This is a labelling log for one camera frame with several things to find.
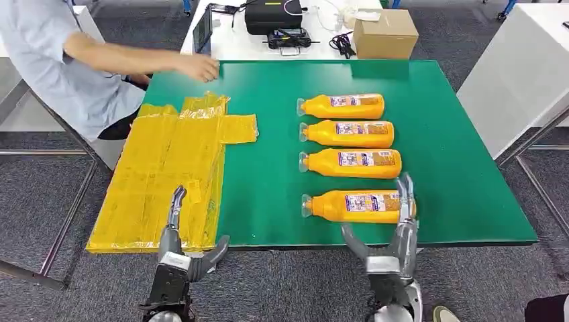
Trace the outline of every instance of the light blue shirt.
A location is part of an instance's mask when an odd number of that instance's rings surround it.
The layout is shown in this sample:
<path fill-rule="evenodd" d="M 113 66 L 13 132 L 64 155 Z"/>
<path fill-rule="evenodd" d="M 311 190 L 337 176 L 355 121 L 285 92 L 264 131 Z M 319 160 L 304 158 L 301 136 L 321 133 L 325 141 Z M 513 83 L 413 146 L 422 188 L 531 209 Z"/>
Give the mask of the light blue shirt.
<path fill-rule="evenodd" d="M 0 0 L 0 34 L 13 65 L 49 107 L 93 141 L 134 113 L 144 91 L 67 56 L 65 41 L 78 31 L 63 0 Z"/>

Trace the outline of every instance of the hand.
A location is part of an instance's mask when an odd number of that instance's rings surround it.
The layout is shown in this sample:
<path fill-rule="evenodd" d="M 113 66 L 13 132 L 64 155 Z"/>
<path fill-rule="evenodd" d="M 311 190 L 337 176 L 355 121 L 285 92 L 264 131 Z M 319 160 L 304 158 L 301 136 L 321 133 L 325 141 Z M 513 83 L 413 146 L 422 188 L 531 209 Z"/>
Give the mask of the hand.
<path fill-rule="evenodd" d="M 174 63 L 177 71 L 204 83 L 219 76 L 219 61 L 206 55 L 179 55 Z"/>
<path fill-rule="evenodd" d="M 146 76 L 145 74 L 130 74 L 128 75 L 130 80 L 133 83 L 139 85 L 149 85 L 150 84 L 150 77 Z"/>

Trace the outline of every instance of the plastic bottle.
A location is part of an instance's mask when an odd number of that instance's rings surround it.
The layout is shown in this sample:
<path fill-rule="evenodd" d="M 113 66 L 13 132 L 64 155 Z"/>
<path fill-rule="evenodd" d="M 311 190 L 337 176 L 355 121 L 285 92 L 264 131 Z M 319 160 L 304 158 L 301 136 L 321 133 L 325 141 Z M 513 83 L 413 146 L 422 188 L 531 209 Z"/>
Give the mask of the plastic bottle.
<path fill-rule="evenodd" d="M 389 148 L 395 137 L 393 124 L 387 121 L 322 121 L 314 125 L 301 123 L 301 142 L 311 140 L 324 146 Z"/>
<path fill-rule="evenodd" d="M 401 172 L 401 155 L 391 149 L 325 149 L 310 155 L 301 152 L 299 170 L 324 176 L 393 179 Z"/>
<path fill-rule="evenodd" d="M 319 197 L 302 196 L 303 217 L 314 215 L 330 221 L 397 223 L 399 208 L 397 190 L 334 190 Z"/>
<path fill-rule="evenodd" d="M 320 119 L 378 119 L 383 115 L 384 102 L 380 94 L 344 96 L 318 95 L 307 101 L 297 100 L 297 113 Z"/>

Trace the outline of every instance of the floor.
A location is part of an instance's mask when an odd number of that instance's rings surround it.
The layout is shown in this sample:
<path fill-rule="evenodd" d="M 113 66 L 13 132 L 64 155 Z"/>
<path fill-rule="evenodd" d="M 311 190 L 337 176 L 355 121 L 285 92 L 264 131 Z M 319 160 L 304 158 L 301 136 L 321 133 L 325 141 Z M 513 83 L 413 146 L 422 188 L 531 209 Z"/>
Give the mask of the floor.
<path fill-rule="evenodd" d="M 189 21 L 176 1 L 113 3 L 99 0 L 95 11 L 107 41 L 181 46 Z M 403 0 L 421 35 L 412 58 L 438 60 L 457 90 L 499 28 L 494 18 L 504 5 L 503 0 L 486 5 L 478 0 Z M 567 142 L 569 132 L 558 129 L 546 141 Z M 64 133 L 54 132 L 0 132 L 0 144 L 74 147 Z M 526 158 L 560 210 L 569 214 L 566 153 L 528 152 Z M 0 257 L 38 270 L 86 171 L 83 157 L 0 158 Z M 417 278 L 426 321 L 437 304 L 449 306 L 465 322 L 523 321 L 529 300 L 569 292 L 569 241 L 520 167 L 512 163 L 503 175 L 540 242 L 423 250 Z M 52 291 L 0 274 L 2 321 L 140 321 L 136 304 L 150 290 L 156 256 L 83 250 L 108 184 L 106 175 L 95 175 L 52 269 L 52 276 L 71 281 L 70 289 Z M 192 285 L 191 294 L 201 321 L 216 322 L 363 321 L 370 296 L 362 263 L 344 249 L 230 252 L 215 273 Z"/>

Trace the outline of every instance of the bottle cap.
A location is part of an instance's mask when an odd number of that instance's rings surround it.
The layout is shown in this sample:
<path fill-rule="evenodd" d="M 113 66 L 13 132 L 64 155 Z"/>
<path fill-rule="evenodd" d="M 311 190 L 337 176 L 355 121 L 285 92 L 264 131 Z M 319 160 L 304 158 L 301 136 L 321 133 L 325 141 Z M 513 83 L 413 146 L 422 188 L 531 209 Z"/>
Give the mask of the bottle cap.
<path fill-rule="evenodd" d="M 306 140 L 308 140 L 308 125 L 306 123 L 301 123 L 300 125 L 299 139 L 301 142 L 306 142 Z"/>
<path fill-rule="evenodd" d="M 304 152 L 299 154 L 299 170 L 300 172 L 308 171 L 308 154 Z"/>
<path fill-rule="evenodd" d="M 302 196 L 302 216 L 304 218 L 312 216 L 312 197 L 306 194 Z"/>
<path fill-rule="evenodd" d="M 303 108 L 304 102 L 305 102 L 304 99 L 297 99 L 297 115 L 298 116 L 303 116 L 304 114 L 306 114 L 306 112 Z"/>

